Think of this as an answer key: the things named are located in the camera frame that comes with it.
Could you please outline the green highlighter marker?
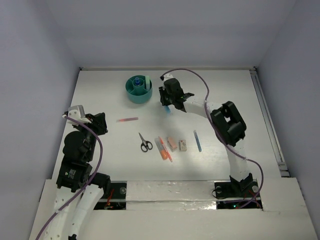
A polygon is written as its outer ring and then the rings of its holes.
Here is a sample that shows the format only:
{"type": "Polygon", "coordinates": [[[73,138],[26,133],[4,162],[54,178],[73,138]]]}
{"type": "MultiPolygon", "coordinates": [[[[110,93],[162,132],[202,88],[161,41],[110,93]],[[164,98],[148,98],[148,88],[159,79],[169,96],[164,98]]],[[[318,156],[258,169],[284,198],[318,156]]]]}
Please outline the green highlighter marker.
{"type": "Polygon", "coordinates": [[[145,76],[145,89],[149,91],[151,89],[151,81],[150,81],[150,76],[146,75],[145,76]]]}

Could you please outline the white boxed eraser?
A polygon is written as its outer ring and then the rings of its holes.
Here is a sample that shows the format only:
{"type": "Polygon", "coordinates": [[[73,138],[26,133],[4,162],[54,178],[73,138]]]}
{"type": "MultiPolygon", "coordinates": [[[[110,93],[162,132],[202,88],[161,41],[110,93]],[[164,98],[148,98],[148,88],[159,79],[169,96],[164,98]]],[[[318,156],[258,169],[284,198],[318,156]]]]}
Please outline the white boxed eraser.
{"type": "Polygon", "coordinates": [[[187,151],[187,142],[186,142],[186,140],[179,140],[179,150],[181,151],[181,152],[186,152],[187,151]]]}

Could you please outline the teal round desk organizer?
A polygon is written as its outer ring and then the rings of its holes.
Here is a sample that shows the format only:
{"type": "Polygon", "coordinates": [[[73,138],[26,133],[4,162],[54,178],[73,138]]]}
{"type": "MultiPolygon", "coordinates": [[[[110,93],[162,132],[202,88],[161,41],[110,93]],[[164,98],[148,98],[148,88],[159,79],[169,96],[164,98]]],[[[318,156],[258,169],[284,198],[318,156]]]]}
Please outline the teal round desk organizer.
{"type": "Polygon", "coordinates": [[[153,95],[153,84],[150,79],[150,90],[145,89],[145,75],[134,75],[129,78],[125,84],[125,90],[128,99],[134,104],[144,104],[148,102],[153,95]],[[140,86],[135,85],[135,78],[140,79],[140,86]]]}

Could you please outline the pink eraser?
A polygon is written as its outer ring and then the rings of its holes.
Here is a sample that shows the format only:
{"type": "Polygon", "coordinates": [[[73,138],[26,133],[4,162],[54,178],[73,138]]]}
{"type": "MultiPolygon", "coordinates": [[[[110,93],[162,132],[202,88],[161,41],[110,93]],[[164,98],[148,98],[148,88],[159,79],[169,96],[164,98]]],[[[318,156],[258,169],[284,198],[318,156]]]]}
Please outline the pink eraser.
{"type": "Polygon", "coordinates": [[[167,143],[171,149],[172,152],[174,152],[175,150],[177,150],[177,144],[175,142],[175,140],[172,137],[167,137],[167,143]]]}

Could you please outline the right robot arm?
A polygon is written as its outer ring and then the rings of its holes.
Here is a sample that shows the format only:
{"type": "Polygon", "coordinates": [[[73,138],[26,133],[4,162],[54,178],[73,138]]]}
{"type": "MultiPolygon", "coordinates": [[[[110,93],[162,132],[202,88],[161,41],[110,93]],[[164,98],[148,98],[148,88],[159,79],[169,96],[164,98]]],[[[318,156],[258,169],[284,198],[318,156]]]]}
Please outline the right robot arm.
{"type": "Polygon", "coordinates": [[[237,107],[231,101],[221,106],[197,98],[193,93],[185,93],[180,82],[171,74],[160,78],[160,102],[163,106],[174,106],[185,113],[196,114],[209,120],[215,127],[218,140],[225,144],[230,166],[229,181],[215,183],[218,199],[245,198],[255,185],[244,153],[244,138],[247,126],[237,107]]]}

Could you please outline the blue thin pen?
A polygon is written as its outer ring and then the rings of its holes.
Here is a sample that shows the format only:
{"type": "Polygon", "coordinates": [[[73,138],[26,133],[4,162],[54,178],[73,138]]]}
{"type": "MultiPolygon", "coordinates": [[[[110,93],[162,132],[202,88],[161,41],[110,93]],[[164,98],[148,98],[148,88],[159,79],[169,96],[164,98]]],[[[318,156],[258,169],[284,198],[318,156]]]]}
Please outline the blue thin pen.
{"type": "Polygon", "coordinates": [[[202,152],[202,147],[201,147],[201,143],[200,143],[200,140],[199,140],[199,136],[198,136],[197,131],[194,130],[194,131],[193,131],[193,134],[194,134],[194,137],[195,137],[195,141],[196,141],[196,144],[197,144],[198,151],[199,151],[199,152],[202,152]]]}

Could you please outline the aluminium side rail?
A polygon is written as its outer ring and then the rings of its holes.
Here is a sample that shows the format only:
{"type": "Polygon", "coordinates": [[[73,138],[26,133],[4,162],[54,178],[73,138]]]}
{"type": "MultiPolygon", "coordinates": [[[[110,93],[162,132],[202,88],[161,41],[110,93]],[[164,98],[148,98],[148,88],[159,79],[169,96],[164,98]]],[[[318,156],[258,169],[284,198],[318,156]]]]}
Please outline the aluminium side rail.
{"type": "Polygon", "coordinates": [[[259,102],[259,106],[260,106],[260,109],[262,112],[262,116],[264,119],[264,123],[266,126],[266,130],[267,130],[267,133],[269,136],[270,144],[271,144],[271,147],[272,147],[272,150],[273,150],[273,153],[274,153],[277,165],[278,165],[280,175],[282,178],[290,178],[291,177],[290,171],[287,167],[285,158],[282,153],[280,142],[278,140],[276,130],[275,130],[268,106],[267,106],[267,102],[266,102],[266,99],[265,99],[265,96],[264,96],[264,93],[262,90],[262,86],[261,86],[261,83],[259,80],[257,70],[255,68],[251,69],[249,71],[249,73],[250,73],[251,80],[252,80],[252,83],[253,83],[253,86],[255,89],[255,93],[256,93],[256,96],[257,96],[257,99],[259,102]]]}

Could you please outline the orange highlighter marker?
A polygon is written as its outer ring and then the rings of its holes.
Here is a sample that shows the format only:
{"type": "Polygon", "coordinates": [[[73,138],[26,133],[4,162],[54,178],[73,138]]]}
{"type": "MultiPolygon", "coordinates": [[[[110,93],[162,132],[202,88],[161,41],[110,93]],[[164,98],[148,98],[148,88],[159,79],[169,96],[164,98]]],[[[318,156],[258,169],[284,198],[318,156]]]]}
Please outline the orange highlighter marker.
{"type": "Polygon", "coordinates": [[[154,141],[155,141],[156,146],[157,146],[157,148],[158,148],[158,151],[159,151],[159,153],[160,153],[160,155],[161,155],[161,158],[162,158],[163,160],[167,160],[167,159],[168,159],[167,152],[166,152],[166,150],[164,149],[164,147],[163,147],[162,143],[160,142],[159,138],[156,137],[156,138],[154,139],[154,141]]]}

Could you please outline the small blue-capped glue bottle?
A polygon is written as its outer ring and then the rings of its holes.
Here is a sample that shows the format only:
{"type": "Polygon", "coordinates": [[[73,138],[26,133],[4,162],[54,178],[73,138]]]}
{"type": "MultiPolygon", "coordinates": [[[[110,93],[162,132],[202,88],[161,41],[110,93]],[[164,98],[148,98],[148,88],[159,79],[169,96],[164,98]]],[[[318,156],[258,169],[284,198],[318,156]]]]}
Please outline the small blue-capped glue bottle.
{"type": "Polygon", "coordinates": [[[135,83],[136,86],[140,86],[141,85],[140,79],[138,77],[135,78],[134,83],[135,83]]]}

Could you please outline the red transparent pen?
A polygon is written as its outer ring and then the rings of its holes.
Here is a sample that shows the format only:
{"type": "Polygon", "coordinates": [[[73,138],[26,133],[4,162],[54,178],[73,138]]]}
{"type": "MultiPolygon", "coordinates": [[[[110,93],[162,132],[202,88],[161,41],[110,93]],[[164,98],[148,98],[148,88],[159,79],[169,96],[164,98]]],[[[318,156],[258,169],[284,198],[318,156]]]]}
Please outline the red transparent pen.
{"type": "Polygon", "coordinates": [[[130,118],[122,118],[122,119],[117,119],[117,123],[123,123],[123,122],[131,122],[131,121],[137,121],[139,120],[138,117],[130,117],[130,118]]]}

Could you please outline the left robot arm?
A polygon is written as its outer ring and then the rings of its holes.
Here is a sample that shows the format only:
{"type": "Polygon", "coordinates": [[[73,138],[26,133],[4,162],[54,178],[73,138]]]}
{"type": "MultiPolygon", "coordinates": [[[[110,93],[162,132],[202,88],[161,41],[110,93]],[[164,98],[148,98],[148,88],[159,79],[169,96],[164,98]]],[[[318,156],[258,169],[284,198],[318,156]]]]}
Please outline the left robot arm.
{"type": "Polygon", "coordinates": [[[64,139],[56,185],[54,212],[46,240],[78,240],[98,200],[110,194],[110,176],[92,170],[97,137],[108,132],[105,113],[78,114],[69,110],[75,128],[64,139]]]}

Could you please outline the red thin pen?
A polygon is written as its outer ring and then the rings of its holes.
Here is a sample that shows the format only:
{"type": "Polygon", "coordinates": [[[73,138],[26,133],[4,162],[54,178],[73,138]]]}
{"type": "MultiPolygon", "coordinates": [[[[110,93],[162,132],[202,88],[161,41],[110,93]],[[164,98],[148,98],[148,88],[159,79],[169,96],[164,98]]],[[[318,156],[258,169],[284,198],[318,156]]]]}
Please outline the red thin pen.
{"type": "Polygon", "coordinates": [[[164,150],[165,150],[165,152],[166,152],[167,158],[168,158],[168,159],[170,160],[170,162],[172,163],[172,162],[173,162],[173,159],[172,159],[169,151],[167,150],[166,145],[165,145],[163,139],[162,139],[160,136],[158,136],[158,139],[159,139],[161,145],[163,146],[163,148],[164,148],[164,150]]]}

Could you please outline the black handled scissors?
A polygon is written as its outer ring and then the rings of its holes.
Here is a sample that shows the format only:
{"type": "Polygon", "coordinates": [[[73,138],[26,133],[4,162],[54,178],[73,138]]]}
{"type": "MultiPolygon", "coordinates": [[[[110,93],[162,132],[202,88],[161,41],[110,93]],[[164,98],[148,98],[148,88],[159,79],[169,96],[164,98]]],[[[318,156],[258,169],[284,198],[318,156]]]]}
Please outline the black handled scissors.
{"type": "Polygon", "coordinates": [[[153,144],[150,141],[145,140],[140,132],[138,134],[141,139],[140,149],[142,150],[142,152],[146,153],[149,150],[152,150],[153,144]]]}

